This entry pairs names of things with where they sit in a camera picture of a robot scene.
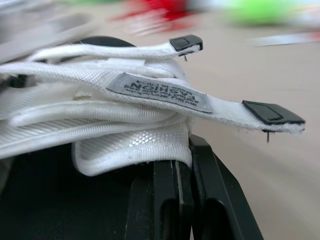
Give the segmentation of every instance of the white padded strap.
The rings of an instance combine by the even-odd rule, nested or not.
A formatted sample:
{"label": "white padded strap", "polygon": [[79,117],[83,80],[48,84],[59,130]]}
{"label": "white padded strap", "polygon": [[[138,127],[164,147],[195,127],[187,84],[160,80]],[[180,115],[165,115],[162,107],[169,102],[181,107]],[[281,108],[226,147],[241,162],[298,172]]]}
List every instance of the white padded strap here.
{"label": "white padded strap", "polygon": [[[257,119],[242,103],[229,102],[206,96],[206,94],[196,91],[192,88],[177,84],[179,80],[176,78],[150,78],[140,75],[127,74],[121,71],[108,69],[89,69],[81,67],[69,67],[64,65],[49,65],[37,62],[22,62],[9,63],[0,66],[0,74],[23,74],[34,75],[41,77],[44,81],[47,78],[57,81],[68,81],[77,83],[83,86],[90,87],[108,99],[133,103],[143,104],[159,109],[167,109],[178,112],[187,116],[194,116],[208,120],[214,120],[223,124],[238,126],[246,129],[260,129],[276,132],[299,133],[305,129],[303,124],[277,124],[266,125],[261,120]],[[135,90],[140,83],[159,86],[165,88],[176,88],[177,97],[159,98],[150,95],[141,95]],[[126,91],[126,86],[134,89]],[[196,107],[190,104],[188,107],[185,104],[180,104],[181,101],[186,101],[185,97],[197,97],[196,99],[188,98],[190,102],[197,101]]]}

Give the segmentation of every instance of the black plastic tip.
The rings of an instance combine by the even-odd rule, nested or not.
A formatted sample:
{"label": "black plastic tip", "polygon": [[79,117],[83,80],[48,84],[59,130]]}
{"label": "black plastic tip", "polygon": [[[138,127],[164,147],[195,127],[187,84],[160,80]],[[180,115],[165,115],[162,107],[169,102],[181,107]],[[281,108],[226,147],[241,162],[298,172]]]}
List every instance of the black plastic tip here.
{"label": "black plastic tip", "polygon": [[297,114],[277,104],[242,101],[243,105],[266,125],[305,124]]}
{"label": "black plastic tip", "polygon": [[199,45],[200,51],[204,49],[203,40],[195,35],[187,35],[170,39],[170,44],[174,47],[174,49],[177,52],[180,52],[195,45]]}

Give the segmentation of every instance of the white strap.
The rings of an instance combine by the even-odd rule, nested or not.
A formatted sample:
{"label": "white strap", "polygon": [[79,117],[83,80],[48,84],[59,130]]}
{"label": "white strap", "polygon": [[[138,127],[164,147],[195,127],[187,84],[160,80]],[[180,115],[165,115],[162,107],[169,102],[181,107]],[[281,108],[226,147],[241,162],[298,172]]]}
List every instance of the white strap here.
{"label": "white strap", "polygon": [[[279,124],[266,125],[257,119],[242,103],[228,102],[208,96],[178,84],[172,84],[172,78],[149,78],[140,75],[127,74],[120,71],[107,69],[83,69],[81,67],[68,67],[62,65],[49,65],[36,62],[10,63],[0,66],[0,74],[23,74],[41,77],[44,81],[49,78],[57,81],[78,83],[99,91],[106,98],[133,103],[143,104],[159,109],[167,109],[186,116],[200,117],[214,120],[227,125],[238,126],[246,129],[260,129],[276,132],[300,133],[305,129],[304,124]],[[178,91],[176,96],[169,98],[160,97],[159,94],[141,94],[135,90],[139,83],[152,85],[157,84],[166,89]]]}
{"label": "white strap", "polygon": [[195,53],[199,50],[200,46],[194,45],[181,51],[176,51],[169,42],[160,45],[140,47],[108,47],[90,44],[73,44],[43,49],[31,55],[27,60],[42,61],[54,59],[58,61],[61,58],[84,55],[123,59],[136,58],[161,60],[184,54]]}

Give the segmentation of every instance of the beige floor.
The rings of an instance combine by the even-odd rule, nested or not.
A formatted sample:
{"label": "beige floor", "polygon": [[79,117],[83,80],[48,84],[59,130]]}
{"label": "beige floor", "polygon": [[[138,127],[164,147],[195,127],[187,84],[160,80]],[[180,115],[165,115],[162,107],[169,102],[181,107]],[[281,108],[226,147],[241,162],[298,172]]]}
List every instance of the beige floor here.
{"label": "beige floor", "polygon": [[127,34],[120,23],[106,19],[124,12],[120,5],[77,7],[94,14],[95,35],[122,38],[135,45],[163,43],[195,34],[204,51],[183,62],[193,86],[229,101],[280,104],[303,116],[302,136],[238,130],[199,120],[193,133],[205,138],[237,177],[265,240],[320,239],[320,44],[255,48],[246,40],[290,33],[284,27],[236,28],[218,13],[193,16],[188,31],[146,37]]}

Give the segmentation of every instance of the velcro strap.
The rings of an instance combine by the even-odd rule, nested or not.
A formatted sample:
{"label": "velcro strap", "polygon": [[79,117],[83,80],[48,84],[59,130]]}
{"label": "velcro strap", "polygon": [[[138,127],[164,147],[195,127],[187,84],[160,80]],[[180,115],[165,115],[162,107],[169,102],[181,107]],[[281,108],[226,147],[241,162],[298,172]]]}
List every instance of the velcro strap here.
{"label": "velcro strap", "polygon": [[299,133],[302,124],[265,124],[244,104],[207,96],[193,88],[173,83],[176,78],[150,78],[108,69],[83,69],[43,63],[11,63],[0,74],[35,75],[78,83],[99,91],[106,98],[167,109],[187,116],[213,120],[246,129]]}
{"label": "velcro strap", "polygon": [[97,56],[107,58],[134,58],[134,59],[168,59],[187,55],[203,49],[201,38],[188,35],[170,40],[164,44],[140,47],[108,47],[90,44],[62,45],[42,49],[31,55],[28,61],[59,60],[78,56]]}

